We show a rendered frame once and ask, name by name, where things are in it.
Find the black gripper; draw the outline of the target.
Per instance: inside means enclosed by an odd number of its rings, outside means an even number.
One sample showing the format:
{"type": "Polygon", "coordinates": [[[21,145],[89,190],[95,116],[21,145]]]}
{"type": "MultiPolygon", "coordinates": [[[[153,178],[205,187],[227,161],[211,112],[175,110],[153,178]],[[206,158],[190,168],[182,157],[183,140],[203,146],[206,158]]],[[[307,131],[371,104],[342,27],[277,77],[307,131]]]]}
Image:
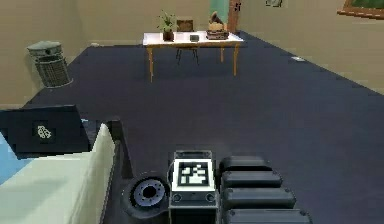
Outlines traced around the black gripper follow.
{"type": "Polygon", "coordinates": [[[122,212],[128,220],[168,220],[169,192],[164,175],[142,173],[122,189],[122,212]]]}

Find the white bed with blue sheet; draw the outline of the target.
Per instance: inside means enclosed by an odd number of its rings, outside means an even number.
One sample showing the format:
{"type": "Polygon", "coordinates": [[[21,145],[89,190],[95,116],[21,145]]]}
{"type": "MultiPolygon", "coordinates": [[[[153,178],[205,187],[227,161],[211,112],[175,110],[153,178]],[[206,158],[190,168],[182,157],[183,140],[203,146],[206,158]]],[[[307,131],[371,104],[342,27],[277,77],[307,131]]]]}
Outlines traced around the white bed with blue sheet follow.
{"type": "Polygon", "coordinates": [[[0,133],[0,224],[105,224],[132,175],[123,122],[87,121],[89,152],[16,158],[0,133]]]}

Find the black laptop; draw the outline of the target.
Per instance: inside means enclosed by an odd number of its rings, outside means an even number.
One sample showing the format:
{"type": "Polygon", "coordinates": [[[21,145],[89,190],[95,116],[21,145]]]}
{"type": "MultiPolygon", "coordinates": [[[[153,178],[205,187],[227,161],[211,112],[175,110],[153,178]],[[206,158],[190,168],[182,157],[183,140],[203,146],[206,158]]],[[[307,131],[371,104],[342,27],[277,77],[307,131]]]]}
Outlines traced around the black laptop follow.
{"type": "Polygon", "coordinates": [[[0,110],[0,133],[18,159],[92,149],[75,105],[0,110]]]}

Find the white table with wooden legs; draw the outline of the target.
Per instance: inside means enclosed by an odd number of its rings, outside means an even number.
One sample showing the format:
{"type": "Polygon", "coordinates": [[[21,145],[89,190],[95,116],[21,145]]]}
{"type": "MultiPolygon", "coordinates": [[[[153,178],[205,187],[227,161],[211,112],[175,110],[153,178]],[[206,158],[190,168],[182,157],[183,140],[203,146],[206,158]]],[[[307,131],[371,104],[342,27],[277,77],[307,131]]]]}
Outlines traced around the white table with wooden legs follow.
{"type": "Polygon", "coordinates": [[[149,63],[149,80],[153,82],[154,77],[154,57],[153,50],[155,48],[177,48],[177,47],[215,47],[220,49],[220,60],[224,61],[224,48],[233,47],[233,75],[237,75],[237,58],[240,45],[244,43],[244,40],[239,36],[229,33],[226,40],[209,40],[206,38],[205,31],[196,32],[174,32],[174,41],[165,42],[162,37],[162,33],[144,33],[142,39],[142,45],[145,47],[148,55],[149,63]],[[199,35],[198,42],[191,42],[190,35],[199,35]]]}

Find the grey mesh waste bin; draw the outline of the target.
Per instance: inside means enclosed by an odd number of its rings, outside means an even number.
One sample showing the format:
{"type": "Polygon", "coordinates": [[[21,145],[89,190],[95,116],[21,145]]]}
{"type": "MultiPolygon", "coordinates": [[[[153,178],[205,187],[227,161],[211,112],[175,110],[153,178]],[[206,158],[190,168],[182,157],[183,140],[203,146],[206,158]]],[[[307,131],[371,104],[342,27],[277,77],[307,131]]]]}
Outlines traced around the grey mesh waste bin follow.
{"type": "Polygon", "coordinates": [[[73,81],[60,42],[39,41],[29,45],[27,50],[46,88],[59,88],[73,81]]]}

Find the green house plant in pot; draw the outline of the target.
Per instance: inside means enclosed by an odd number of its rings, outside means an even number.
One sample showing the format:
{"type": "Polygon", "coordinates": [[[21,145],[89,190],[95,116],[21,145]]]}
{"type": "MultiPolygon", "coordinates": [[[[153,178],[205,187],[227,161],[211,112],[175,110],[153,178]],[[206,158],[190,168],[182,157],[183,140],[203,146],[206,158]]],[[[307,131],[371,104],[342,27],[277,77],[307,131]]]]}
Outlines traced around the green house plant in pot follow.
{"type": "Polygon", "coordinates": [[[160,24],[157,26],[157,28],[162,31],[163,40],[165,42],[173,42],[173,30],[177,27],[176,16],[162,10],[158,18],[160,19],[160,24]]]}

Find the brown wooden chair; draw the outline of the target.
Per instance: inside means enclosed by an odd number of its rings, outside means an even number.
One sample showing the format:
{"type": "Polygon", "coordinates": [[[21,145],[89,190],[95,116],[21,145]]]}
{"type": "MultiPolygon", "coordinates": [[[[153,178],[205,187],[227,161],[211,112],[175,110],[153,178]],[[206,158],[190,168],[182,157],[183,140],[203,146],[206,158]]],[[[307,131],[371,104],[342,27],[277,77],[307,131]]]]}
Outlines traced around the brown wooden chair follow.
{"type": "MultiPolygon", "coordinates": [[[[194,31],[193,21],[191,19],[177,20],[177,31],[178,32],[193,32],[194,31]]],[[[187,51],[187,50],[192,52],[193,58],[196,60],[196,63],[199,63],[198,49],[197,48],[181,47],[181,48],[178,48],[176,51],[177,64],[180,64],[181,58],[182,58],[182,53],[184,51],[187,51]]]]}

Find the brown gramophone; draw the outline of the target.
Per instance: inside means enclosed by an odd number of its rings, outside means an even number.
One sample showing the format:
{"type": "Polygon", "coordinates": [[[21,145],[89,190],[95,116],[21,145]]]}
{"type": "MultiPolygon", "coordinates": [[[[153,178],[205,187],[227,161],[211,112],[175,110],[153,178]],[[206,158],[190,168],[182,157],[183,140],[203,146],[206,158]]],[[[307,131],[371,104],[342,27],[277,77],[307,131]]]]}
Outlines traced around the brown gramophone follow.
{"type": "Polygon", "coordinates": [[[214,11],[208,22],[206,38],[209,40],[226,40],[228,36],[229,32],[226,24],[219,18],[218,13],[214,11]]]}

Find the brown room door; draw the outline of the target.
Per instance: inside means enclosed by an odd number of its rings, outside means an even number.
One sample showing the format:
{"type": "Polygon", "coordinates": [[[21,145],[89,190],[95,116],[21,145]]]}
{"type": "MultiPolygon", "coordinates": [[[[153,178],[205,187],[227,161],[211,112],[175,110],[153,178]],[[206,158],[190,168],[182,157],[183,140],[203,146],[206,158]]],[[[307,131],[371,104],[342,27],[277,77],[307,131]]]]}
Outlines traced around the brown room door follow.
{"type": "Polygon", "coordinates": [[[229,0],[227,29],[231,33],[235,33],[237,31],[241,4],[242,0],[229,0]]]}

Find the wooden framed picture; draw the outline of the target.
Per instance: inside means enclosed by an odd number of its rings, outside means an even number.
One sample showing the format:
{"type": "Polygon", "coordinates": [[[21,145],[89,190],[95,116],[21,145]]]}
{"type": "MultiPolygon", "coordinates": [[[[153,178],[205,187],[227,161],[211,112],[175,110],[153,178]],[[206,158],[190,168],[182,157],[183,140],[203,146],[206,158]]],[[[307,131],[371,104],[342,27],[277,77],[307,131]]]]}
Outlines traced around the wooden framed picture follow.
{"type": "Polygon", "coordinates": [[[345,0],[337,14],[384,20],[384,0],[345,0]]]}

